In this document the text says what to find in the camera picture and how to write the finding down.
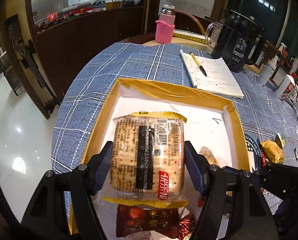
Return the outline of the yellow puffed snack bag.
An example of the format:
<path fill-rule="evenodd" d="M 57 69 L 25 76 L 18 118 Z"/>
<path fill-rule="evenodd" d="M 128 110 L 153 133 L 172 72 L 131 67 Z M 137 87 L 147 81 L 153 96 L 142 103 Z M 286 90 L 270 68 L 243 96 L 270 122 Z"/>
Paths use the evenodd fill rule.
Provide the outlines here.
<path fill-rule="evenodd" d="M 284 155 L 281 148 L 275 141 L 266 140 L 260 142 L 260 146 L 264 151 L 264 154 L 268 158 L 270 163 L 282 164 L 284 161 Z"/>

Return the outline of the clear cracker pack yellow edges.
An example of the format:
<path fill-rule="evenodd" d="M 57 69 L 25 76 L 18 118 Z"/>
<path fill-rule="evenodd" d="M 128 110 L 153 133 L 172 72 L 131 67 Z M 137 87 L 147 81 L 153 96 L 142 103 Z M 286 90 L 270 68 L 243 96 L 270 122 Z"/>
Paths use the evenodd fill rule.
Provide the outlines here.
<path fill-rule="evenodd" d="M 186 121 L 174 112 L 135 112 L 114 118 L 111 166 L 103 200 L 160 209 L 186 206 Z"/>

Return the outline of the small beige biscuit pack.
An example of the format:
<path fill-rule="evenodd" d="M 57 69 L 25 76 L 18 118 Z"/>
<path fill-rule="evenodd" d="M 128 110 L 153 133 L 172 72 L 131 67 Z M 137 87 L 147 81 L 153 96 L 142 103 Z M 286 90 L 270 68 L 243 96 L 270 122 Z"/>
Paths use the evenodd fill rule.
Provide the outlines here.
<path fill-rule="evenodd" d="M 217 162 L 216 158 L 214 157 L 212 151 L 209 148 L 207 148 L 206 146 L 201 147 L 199 154 L 203 155 L 210 165 L 220 166 L 219 163 Z"/>

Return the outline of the small green candy wrapper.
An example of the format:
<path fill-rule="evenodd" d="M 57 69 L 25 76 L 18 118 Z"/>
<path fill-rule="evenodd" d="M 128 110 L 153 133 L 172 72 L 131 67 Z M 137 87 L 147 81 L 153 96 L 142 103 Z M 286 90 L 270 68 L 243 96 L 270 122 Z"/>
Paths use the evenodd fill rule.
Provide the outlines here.
<path fill-rule="evenodd" d="M 298 161 L 298 148 L 294 149 L 296 161 Z"/>

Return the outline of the red candy pack far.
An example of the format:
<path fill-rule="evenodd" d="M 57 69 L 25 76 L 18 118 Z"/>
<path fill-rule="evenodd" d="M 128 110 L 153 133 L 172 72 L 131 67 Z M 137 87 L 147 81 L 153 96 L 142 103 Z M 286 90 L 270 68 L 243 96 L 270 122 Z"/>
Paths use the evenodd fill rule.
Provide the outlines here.
<path fill-rule="evenodd" d="M 265 167 L 268 162 L 269 160 L 267 156 L 263 152 L 261 152 L 261 166 Z"/>

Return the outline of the blue plaid tablecloth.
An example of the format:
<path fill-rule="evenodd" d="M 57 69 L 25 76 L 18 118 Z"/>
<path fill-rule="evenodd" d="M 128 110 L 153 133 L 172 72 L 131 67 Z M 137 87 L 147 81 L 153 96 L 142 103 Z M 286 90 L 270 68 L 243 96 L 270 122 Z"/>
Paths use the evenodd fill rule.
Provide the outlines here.
<path fill-rule="evenodd" d="M 119 78 L 167 82 L 191 87 L 188 71 L 180 56 L 190 48 L 174 43 L 144 46 L 115 43 L 91 59 L 69 83 L 60 105 L 52 138 L 51 168 L 64 173 L 83 157 L 101 108 Z M 260 87 L 257 74 L 242 70 L 234 74 L 244 97 L 234 99 L 244 131 L 253 139 L 285 137 L 284 164 L 298 167 L 298 115 L 274 94 L 268 83 Z"/>

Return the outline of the dark red wrapped candy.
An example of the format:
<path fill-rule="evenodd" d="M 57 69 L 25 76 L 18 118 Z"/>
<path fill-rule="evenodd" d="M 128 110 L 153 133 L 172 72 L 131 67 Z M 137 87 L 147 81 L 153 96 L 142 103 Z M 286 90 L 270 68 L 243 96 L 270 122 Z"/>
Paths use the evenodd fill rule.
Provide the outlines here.
<path fill-rule="evenodd" d="M 116 237 L 155 231 L 170 239 L 185 239 L 195 227 L 193 215 L 179 216 L 178 209 L 145 209 L 119 205 L 116 215 Z"/>

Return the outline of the white patterned paper cup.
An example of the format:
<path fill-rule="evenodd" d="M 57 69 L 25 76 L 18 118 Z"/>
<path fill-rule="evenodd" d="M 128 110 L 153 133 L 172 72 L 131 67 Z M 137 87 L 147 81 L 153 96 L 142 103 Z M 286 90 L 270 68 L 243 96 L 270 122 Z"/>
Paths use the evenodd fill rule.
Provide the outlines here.
<path fill-rule="evenodd" d="M 293 105 L 298 102 L 298 85 L 295 85 L 295 87 L 288 94 L 287 98 Z"/>

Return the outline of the white red liquor bottle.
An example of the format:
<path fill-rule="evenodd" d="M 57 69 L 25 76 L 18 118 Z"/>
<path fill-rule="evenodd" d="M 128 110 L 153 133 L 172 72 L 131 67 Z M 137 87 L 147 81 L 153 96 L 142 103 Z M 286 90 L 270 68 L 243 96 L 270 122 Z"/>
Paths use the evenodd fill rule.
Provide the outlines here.
<path fill-rule="evenodd" d="M 282 83 L 275 90 L 274 94 L 281 101 L 284 101 L 285 98 L 289 95 L 289 93 L 293 90 L 294 87 L 295 87 L 294 78 L 290 74 L 286 74 Z"/>

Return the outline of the white spray bottle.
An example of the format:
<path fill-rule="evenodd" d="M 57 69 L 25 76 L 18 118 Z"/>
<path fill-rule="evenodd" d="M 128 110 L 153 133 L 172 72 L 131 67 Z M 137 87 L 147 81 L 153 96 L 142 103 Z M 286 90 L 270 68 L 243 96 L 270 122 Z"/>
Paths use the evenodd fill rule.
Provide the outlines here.
<path fill-rule="evenodd" d="M 263 67 L 262 71 L 259 74 L 258 82 L 262 87 L 264 87 L 269 79 L 274 74 L 274 71 L 276 70 L 276 65 L 279 57 L 278 55 L 275 55 L 272 59 L 268 60 L 266 65 Z"/>

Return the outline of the open white notebook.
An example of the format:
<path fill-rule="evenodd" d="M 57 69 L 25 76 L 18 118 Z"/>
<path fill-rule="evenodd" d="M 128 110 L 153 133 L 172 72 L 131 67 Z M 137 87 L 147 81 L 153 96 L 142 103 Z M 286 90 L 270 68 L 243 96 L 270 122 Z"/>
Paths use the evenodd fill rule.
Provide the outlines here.
<path fill-rule="evenodd" d="M 236 79 L 222 58 L 209 59 L 195 56 L 206 70 L 207 77 L 205 77 L 190 54 L 180 50 L 180 55 L 194 88 L 233 98 L 244 97 Z"/>

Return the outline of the black electric kettle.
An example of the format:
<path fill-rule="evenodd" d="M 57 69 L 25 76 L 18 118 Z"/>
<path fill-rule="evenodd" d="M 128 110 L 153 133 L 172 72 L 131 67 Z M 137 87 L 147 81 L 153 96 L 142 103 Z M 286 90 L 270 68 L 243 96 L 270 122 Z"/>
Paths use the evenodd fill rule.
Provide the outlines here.
<path fill-rule="evenodd" d="M 239 73 L 245 64 L 254 64 L 264 47 L 264 28 L 241 13 L 226 9 L 220 22 L 212 22 L 205 41 L 213 58 L 223 58 L 228 68 Z"/>

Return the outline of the yellow black pen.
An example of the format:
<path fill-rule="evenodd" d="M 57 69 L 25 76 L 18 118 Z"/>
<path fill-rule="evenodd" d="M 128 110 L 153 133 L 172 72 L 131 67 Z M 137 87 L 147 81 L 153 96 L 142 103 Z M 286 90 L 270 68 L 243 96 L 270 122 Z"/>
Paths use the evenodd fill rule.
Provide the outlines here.
<path fill-rule="evenodd" d="M 200 61 L 195 57 L 195 55 L 192 52 L 190 52 L 189 54 L 191 55 L 191 57 L 193 58 L 193 60 L 195 61 L 195 63 L 199 67 L 199 69 L 202 71 L 202 73 L 204 74 L 204 76 L 207 77 L 206 70 L 203 68 L 203 66 L 200 63 Z"/>

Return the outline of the yellow tape measure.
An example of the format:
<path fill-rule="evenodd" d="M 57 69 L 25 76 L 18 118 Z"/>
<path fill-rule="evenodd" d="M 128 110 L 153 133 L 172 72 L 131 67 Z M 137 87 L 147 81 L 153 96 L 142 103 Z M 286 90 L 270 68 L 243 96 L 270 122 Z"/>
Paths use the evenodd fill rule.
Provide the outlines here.
<path fill-rule="evenodd" d="M 199 42 L 199 43 L 203 43 L 203 44 L 208 44 L 208 41 L 206 41 L 204 38 L 198 36 L 191 36 L 191 35 L 186 35 L 186 34 L 182 34 L 182 33 L 173 33 L 174 37 L 179 37 L 179 38 L 184 38 L 186 40 L 191 40 L 191 41 L 195 41 L 195 42 Z"/>

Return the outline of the pink sleeved thermos bottle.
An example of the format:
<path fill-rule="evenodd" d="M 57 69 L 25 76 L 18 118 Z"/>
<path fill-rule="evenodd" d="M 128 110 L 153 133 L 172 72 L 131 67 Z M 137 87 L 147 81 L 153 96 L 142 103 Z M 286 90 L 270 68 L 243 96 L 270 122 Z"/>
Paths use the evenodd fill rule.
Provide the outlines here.
<path fill-rule="evenodd" d="M 175 7 L 164 5 L 156 21 L 155 40 L 158 43 L 170 43 L 174 33 Z"/>

